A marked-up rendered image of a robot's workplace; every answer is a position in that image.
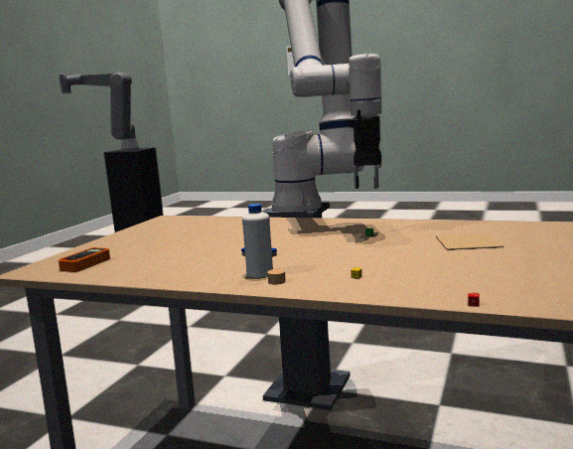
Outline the tan mat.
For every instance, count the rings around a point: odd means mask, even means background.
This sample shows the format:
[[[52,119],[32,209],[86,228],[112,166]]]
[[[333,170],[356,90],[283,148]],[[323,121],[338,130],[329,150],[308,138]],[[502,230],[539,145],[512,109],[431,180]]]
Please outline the tan mat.
[[[436,235],[436,238],[447,250],[503,247],[488,233]]]

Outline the short brown cylinder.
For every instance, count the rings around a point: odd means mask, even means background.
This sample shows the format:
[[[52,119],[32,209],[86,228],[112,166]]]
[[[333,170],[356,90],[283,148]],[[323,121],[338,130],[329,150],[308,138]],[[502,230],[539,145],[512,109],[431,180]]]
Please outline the short brown cylinder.
[[[270,284],[282,284],[286,281],[285,270],[283,269],[272,269],[268,271],[268,283]]]

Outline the red die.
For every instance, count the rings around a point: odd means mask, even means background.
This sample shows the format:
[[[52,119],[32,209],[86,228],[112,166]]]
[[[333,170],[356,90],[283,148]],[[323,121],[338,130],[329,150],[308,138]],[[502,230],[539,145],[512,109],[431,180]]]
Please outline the red die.
[[[469,306],[479,306],[480,305],[480,294],[479,293],[468,293],[468,305]]]

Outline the yellow die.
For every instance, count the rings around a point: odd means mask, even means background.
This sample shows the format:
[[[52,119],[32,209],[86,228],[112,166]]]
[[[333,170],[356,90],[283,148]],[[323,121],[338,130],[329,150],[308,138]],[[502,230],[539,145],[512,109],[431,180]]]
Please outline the yellow die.
[[[361,268],[354,267],[353,269],[351,269],[351,278],[359,279],[361,277],[362,277]]]

